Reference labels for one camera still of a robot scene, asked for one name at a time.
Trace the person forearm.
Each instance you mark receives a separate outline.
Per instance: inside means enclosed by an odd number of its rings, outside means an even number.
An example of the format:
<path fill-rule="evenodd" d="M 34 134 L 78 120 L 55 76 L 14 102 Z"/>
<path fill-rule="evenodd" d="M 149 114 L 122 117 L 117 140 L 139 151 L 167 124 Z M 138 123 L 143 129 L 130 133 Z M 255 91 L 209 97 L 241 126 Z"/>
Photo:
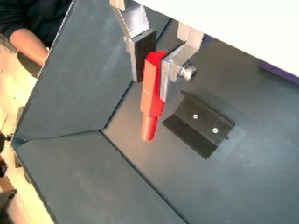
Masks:
<path fill-rule="evenodd" d="M 14 47 L 40 66 L 49 58 L 50 51 L 28 29 L 20 29 L 11 35 L 11 43 Z"/>

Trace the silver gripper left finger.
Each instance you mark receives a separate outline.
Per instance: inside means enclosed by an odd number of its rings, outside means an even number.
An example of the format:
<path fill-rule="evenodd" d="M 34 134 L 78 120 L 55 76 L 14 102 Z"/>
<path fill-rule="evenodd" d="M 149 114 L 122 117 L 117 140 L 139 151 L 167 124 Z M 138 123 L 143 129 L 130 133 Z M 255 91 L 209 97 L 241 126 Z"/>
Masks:
<path fill-rule="evenodd" d="M 110 0 L 125 33 L 126 51 L 131 57 L 133 79 L 145 78 L 146 56 L 157 50 L 157 31 L 150 27 L 146 7 L 134 0 Z"/>

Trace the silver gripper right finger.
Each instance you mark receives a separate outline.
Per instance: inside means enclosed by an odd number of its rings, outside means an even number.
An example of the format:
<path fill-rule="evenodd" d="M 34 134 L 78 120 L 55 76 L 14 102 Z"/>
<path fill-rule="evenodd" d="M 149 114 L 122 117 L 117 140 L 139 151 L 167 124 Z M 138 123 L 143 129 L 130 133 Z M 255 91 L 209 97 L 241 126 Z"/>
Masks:
<path fill-rule="evenodd" d="M 183 43 L 163 57 L 161 67 L 161 98 L 167 102 L 179 91 L 183 81 L 191 81 L 197 74 L 193 56 L 202 47 L 203 32 L 179 23 L 178 39 Z"/>

